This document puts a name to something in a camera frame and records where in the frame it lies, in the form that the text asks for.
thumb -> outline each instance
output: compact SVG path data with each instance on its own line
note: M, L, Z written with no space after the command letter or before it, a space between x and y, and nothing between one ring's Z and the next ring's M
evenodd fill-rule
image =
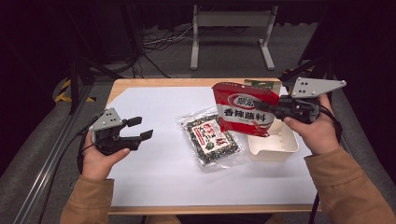
M114 154L111 154L109 156L107 156L107 160L109 163L111 163L112 165L116 164L117 162L119 162L120 160L124 159L126 156L128 156L128 154L130 153L130 149L129 148L124 148Z
M304 135L304 131L307 130L307 124L304 124L297 119L285 117L283 119L283 122L285 122L293 131L297 132L299 135Z

forearm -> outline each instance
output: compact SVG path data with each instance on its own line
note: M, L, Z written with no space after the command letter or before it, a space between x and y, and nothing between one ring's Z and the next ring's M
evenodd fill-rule
M80 176L61 216L61 223L107 223L114 180Z
M381 193L342 148L305 160L333 223L396 223Z

sleeve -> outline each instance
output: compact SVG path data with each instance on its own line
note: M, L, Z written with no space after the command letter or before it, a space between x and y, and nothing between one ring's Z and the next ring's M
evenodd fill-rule
M64 207L61 224L107 223L114 180L92 180L80 176Z
M341 147L305 161L332 223L396 223L379 190Z

seaweed package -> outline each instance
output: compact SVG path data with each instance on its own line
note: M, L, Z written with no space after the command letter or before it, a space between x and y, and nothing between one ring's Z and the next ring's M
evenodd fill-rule
M255 108L256 101L277 105L279 96L268 89L232 82L220 82L212 87L219 123L223 132L235 131L267 137L275 115Z
M193 113L181 120L199 164L207 171L246 162L244 149L232 132L222 132L216 107Z

hand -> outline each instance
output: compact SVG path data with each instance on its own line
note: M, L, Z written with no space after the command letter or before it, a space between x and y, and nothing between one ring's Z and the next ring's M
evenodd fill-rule
M82 175L94 180L106 180L113 165L124 159L130 152L129 148L125 148L109 156L103 155L95 146L92 146L92 132L88 132L85 137L85 147L88 148L83 152Z
M332 112L326 94L320 95L318 99L323 106ZM340 147L332 120L323 113L320 113L318 119L311 124L304 124L292 118L284 118L284 122L303 138L313 155L321 155Z

